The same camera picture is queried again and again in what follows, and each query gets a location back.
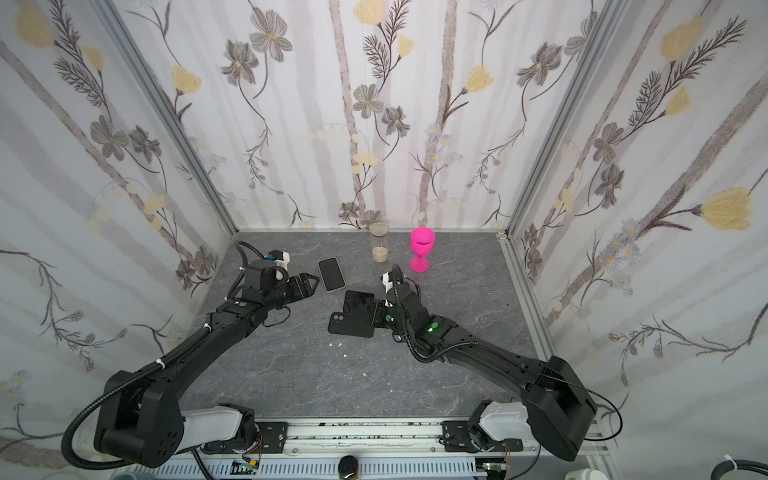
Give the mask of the black phone case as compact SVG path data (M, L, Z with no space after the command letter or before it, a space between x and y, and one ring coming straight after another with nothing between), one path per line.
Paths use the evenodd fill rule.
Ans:
M341 310L331 314L327 330L335 335L372 338L375 327L373 324L368 325L351 316L346 316Z

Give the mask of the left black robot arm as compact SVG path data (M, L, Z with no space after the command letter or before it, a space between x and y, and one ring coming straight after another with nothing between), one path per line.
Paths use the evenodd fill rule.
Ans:
M63 458L84 470L111 470L138 464L158 467L182 449L187 422L180 400L190 385L229 348L247 338L273 310L310 298L320 282L302 272L290 275L274 260L242 267L225 301L203 326L155 361L135 372L119 371L104 392L65 429ZM106 462L87 460L74 447L74 436L97 414L94 447Z

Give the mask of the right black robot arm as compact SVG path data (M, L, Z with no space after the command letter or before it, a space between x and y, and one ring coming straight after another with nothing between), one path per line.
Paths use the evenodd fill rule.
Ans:
M385 293L377 302L381 312L375 321L390 329L417 361L457 365L512 392L526 409L533 439L561 460L576 459L597 405L567 361L519 355L430 313L397 265L381 276L381 283Z

